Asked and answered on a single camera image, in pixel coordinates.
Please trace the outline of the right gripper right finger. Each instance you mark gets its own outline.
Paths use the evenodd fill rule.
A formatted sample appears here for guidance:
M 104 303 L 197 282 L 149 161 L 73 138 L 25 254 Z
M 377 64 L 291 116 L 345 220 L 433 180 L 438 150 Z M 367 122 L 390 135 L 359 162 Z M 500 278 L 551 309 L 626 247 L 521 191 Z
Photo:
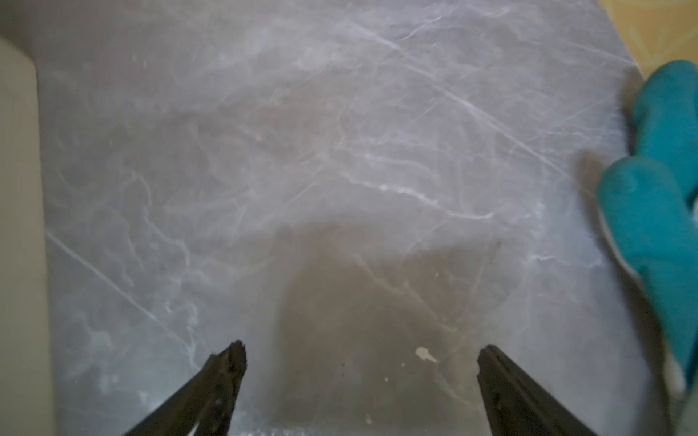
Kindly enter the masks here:
M 485 346 L 477 363 L 477 379 L 492 435 L 594 436 L 498 347 Z

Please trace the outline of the white drawer cabinet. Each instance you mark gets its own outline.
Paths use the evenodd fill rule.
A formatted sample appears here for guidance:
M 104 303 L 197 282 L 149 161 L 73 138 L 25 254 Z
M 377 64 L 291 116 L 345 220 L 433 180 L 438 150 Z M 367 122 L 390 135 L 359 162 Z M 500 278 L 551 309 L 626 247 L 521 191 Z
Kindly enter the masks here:
M 1 41 L 1 432 L 54 435 L 36 68 Z

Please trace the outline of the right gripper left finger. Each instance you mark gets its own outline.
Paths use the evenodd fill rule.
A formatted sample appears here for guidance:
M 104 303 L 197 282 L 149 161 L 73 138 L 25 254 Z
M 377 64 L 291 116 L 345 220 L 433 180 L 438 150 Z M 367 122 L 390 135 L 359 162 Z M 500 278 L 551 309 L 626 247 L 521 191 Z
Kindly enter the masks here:
M 247 369 L 245 345 L 231 343 L 154 412 L 127 433 L 138 435 L 227 435 Z

